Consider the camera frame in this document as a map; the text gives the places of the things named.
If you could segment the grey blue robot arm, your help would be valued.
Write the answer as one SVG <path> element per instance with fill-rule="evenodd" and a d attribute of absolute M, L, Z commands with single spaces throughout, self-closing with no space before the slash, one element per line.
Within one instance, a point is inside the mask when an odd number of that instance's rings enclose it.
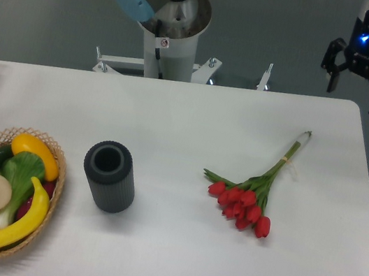
<path fill-rule="evenodd" d="M 195 64 L 198 37 L 211 20 L 209 0 L 115 0 L 143 29 L 143 73 L 148 78 L 210 84 L 222 66 L 216 58 Z M 321 67 L 329 76 L 328 92 L 340 73 L 351 71 L 369 82 L 369 0 L 363 0 L 350 40 L 329 43 Z"/>

